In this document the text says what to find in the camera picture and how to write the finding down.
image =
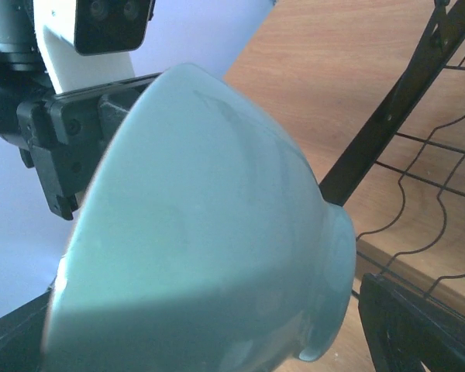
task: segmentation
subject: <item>metal wire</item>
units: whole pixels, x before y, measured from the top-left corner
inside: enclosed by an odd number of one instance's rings
[[[447,69],[447,70],[461,71],[463,74],[465,74],[465,66],[464,66],[464,64],[465,64],[465,55],[462,57],[461,61],[457,65],[455,65],[455,66],[446,65],[444,68]],[[462,318],[465,321],[465,317],[463,315],[461,315],[456,309],[451,308],[448,305],[445,305],[442,301],[440,301],[438,298],[436,298],[434,296],[434,290],[438,287],[438,285],[442,281],[463,279],[463,278],[465,278],[465,273],[458,274],[458,275],[441,275],[441,276],[439,276],[438,278],[436,278],[434,280],[434,282],[432,283],[432,285],[429,288],[422,289],[417,284],[414,284],[410,280],[405,279],[404,277],[397,274],[396,272],[394,272],[391,269],[391,265],[399,257],[414,255],[414,254],[425,252],[426,250],[430,250],[442,239],[442,237],[444,236],[444,233],[446,231],[448,221],[449,221],[448,210],[447,210],[447,208],[444,205],[443,200],[442,200],[442,196],[443,196],[445,191],[449,192],[449,193],[452,193],[452,194],[455,194],[455,195],[459,195],[462,198],[465,198],[465,191],[457,190],[457,189],[452,188],[452,187],[449,186],[449,183],[451,182],[453,176],[456,174],[458,168],[465,161],[465,149],[460,149],[460,148],[457,148],[457,147],[454,147],[454,146],[450,146],[450,145],[447,145],[447,144],[440,143],[438,141],[433,141],[432,140],[432,138],[434,137],[434,135],[438,131],[440,131],[442,129],[445,129],[445,128],[449,128],[451,126],[455,126],[455,125],[461,123],[464,119],[465,119],[465,113],[463,115],[461,115],[461,117],[459,117],[459,118],[457,118],[457,119],[455,119],[455,120],[453,120],[451,122],[436,126],[426,138],[419,138],[417,136],[411,136],[411,135],[408,135],[406,133],[397,133],[396,134],[396,136],[398,136],[398,137],[405,138],[407,140],[412,140],[412,141],[415,141],[417,143],[422,144],[420,149],[418,150],[417,154],[413,158],[412,162],[403,170],[399,169],[397,167],[391,166],[389,164],[383,163],[382,161],[375,162],[376,166],[386,168],[386,169],[388,169],[390,171],[399,173],[401,175],[399,177],[399,179],[398,179],[398,187],[399,187],[399,190],[401,192],[401,206],[400,206],[400,208],[398,210],[397,215],[389,223],[387,223],[385,226],[380,227],[379,229],[374,229],[374,230],[362,232],[356,238],[356,241],[360,240],[364,236],[369,236],[369,235],[374,235],[374,234],[381,233],[384,230],[387,230],[387,229],[391,228],[393,225],[395,225],[400,220],[400,218],[403,216],[403,213],[405,211],[405,207],[406,207],[407,203],[409,203],[409,201],[407,200],[407,195],[406,195],[406,192],[405,192],[405,188],[404,188],[404,186],[402,184],[405,177],[414,179],[414,180],[416,180],[418,182],[428,184],[428,185],[431,185],[431,186],[437,188],[438,191],[437,191],[437,194],[436,194],[436,201],[438,202],[439,207],[441,208],[441,211],[442,211],[442,215],[440,216],[440,218],[443,220],[443,223],[441,225],[441,229],[439,230],[437,235],[432,239],[432,241],[430,243],[427,243],[424,246],[420,246],[420,247],[418,247],[417,249],[414,249],[414,250],[397,252],[394,256],[391,257],[391,259],[389,259],[389,261],[386,264],[378,263],[376,260],[372,259],[371,257],[369,257],[367,254],[365,254],[363,252],[358,251],[357,254],[363,260],[367,261],[369,264],[372,264],[378,270],[380,270],[381,271],[380,274],[390,275],[394,279],[400,281],[406,287],[408,287],[408,288],[412,289],[413,291],[416,291],[419,294],[421,294],[423,296],[423,298],[435,303],[436,305],[444,308],[445,310],[453,313],[454,315]],[[435,181],[430,181],[430,180],[428,180],[428,179],[426,179],[424,177],[421,177],[421,176],[419,176],[417,174],[413,174],[411,172],[411,168],[414,166],[414,164],[417,163],[417,161],[420,159],[421,155],[424,153],[425,148],[427,148],[427,147],[436,147],[436,148],[448,150],[448,151],[451,151],[451,152],[454,152],[454,153],[459,153],[459,154],[462,155],[461,158],[454,164],[452,170],[449,172],[449,174],[447,175],[445,181],[442,184],[440,184],[438,182],[435,182]],[[359,294],[356,291],[353,291],[352,295],[355,298],[359,297]]]

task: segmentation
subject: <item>wooden surface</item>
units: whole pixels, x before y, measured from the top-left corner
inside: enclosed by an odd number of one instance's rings
[[[271,114],[300,144],[322,180],[406,68],[432,12],[432,1],[280,0],[226,75],[226,81]],[[451,63],[458,63],[465,43]],[[465,73],[444,71],[402,128],[427,137],[465,114]],[[436,142],[465,149],[465,120],[438,130]],[[420,143],[395,138],[380,160],[405,169]],[[428,146],[411,172],[443,183],[461,154]],[[387,225],[401,208],[400,174],[374,166],[346,205],[358,233]],[[465,192],[465,161],[449,182]],[[430,244],[443,226],[438,189],[406,177],[402,217],[366,235],[359,249],[386,264],[397,252]],[[426,289],[441,275],[465,273],[465,198],[441,197],[447,225],[433,248],[400,256],[391,269]],[[357,276],[376,271],[359,260]],[[433,294],[465,314],[465,279],[442,281]],[[356,302],[332,349],[314,364],[284,372],[374,370]]]

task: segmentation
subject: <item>wall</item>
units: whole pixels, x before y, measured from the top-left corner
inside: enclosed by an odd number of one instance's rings
[[[271,0],[157,0],[138,75],[194,62],[223,76],[272,7]],[[0,316],[45,291],[72,223],[48,210],[34,170],[0,139]]]

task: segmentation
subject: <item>blue-gray background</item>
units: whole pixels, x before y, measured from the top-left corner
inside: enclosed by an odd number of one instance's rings
[[[138,75],[194,62],[218,77],[233,64],[273,0],[157,0],[145,43],[133,52]],[[0,139],[0,316],[53,280],[72,227],[52,215],[36,172]]]

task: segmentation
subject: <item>wooden table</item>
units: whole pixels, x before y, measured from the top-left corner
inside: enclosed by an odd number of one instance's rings
[[[226,81],[271,114],[300,144],[321,180],[406,68],[432,1],[280,0],[259,28]],[[465,43],[452,62],[465,52]],[[465,113],[465,74],[444,71],[402,132],[427,137]],[[465,149],[465,120],[440,130],[435,141]],[[419,143],[395,138],[380,160],[405,168]],[[412,168],[444,182],[460,155],[427,148]],[[390,222],[401,207],[400,174],[374,166],[346,204],[358,233]],[[399,251],[426,245],[443,225],[437,191],[405,178],[402,218],[384,232],[365,236],[359,249],[381,263]],[[450,186],[465,191],[465,164]],[[448,212],[443,238],[433,250],[402,256],[391,266],[427,288],[440,275],[465,273],[465,198],[442,196]],[[358,275],[375,270],[359,262]],[[465,279],[442,281],[435,295],[465,314]],[[332,349],[317,363],[288,362],[283,371],[374,370],[352,300]]]

